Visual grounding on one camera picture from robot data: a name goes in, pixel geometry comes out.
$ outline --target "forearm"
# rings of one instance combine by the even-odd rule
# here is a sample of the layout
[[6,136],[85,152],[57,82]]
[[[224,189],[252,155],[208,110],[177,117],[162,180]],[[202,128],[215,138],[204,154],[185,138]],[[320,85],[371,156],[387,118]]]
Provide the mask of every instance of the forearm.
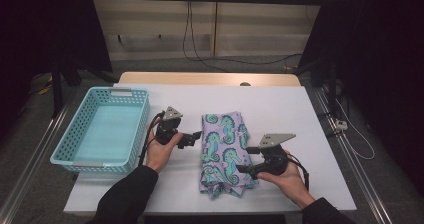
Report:
[[320,198],[302,210],[305,221],[309,224],[353,224],[345,215],[341,214],[326,199]]
[[136,223],[158,177],[157,172],[149,167],[137,167],[105,193],[93,221],[89,223]]

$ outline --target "white table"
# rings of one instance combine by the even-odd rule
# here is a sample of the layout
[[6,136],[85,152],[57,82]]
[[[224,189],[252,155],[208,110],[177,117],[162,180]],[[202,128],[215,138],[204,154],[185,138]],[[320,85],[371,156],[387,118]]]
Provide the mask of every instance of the white table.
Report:
[[[179,131],[201,130],[201,115],[239,111],[251,135],[248,145],[258,145],[265,133],[295,133],[296,138],[282,144],[299,158],[310,173],[310,191],[316,198],[325,197],[339,210],[355,210],[327,139],[319,125],[303,87],[240,87],[156,84],[116,84],[143,87],[150,92],[149,119],[173,106],[184,114]],[[200,194],[201,143],[184,150],[175,149],[167,167],[160,173],[145,215],[197,214],[277,214],[299,211],[273,184],[260,181],[242,198],[222,194],[211,200]],[[254,164],[262,163],[251,155]],[[107,177],[80,174],[64,209],[77,215],[94,214],[103,194],[122,176]]]

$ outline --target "human hand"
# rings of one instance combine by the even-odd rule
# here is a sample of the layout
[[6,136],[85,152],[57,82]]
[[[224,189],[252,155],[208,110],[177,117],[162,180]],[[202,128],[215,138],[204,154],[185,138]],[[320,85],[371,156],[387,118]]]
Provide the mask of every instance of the human hand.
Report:
[[[160,121],[160,118],[156,119],[154,126],[156,126]],[[155,134],[153,133],[153,128],[149,133],[148,146],[147,146],[147,159],[146,166],[152,168],[157,173],[160,173],[168,163],[169,157],[171,156],[172,150],[178,144],[178,142],[183,137],[183,133],[176,133],[172,139],[166,145],[160,144],[155,139]]]
[[268,172],[260,172],[257,177],[277,185],[281,192],[301,209],[315,201],[306,189],[298,167],[292,162],[288,163],[286,171],[280,176],[275,176]]

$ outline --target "basket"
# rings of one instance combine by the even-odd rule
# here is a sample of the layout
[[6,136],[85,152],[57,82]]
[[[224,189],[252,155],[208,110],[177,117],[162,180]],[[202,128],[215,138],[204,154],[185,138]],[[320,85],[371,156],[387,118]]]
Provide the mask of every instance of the basket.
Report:
[[50,157],[72,172],[134,169],[150,110],[148,91],[93,87]]

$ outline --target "purple fabric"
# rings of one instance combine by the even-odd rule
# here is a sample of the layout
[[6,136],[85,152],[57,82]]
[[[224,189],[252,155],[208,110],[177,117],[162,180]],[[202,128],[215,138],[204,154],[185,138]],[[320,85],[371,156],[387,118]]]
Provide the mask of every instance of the purple fabric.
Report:
[[249,134],[240,112],[202,116],[202,172],[200,192],[212,198],[222,192],[240,197],[257,181],[240,173],[236,165],[252,165],[246,151]]

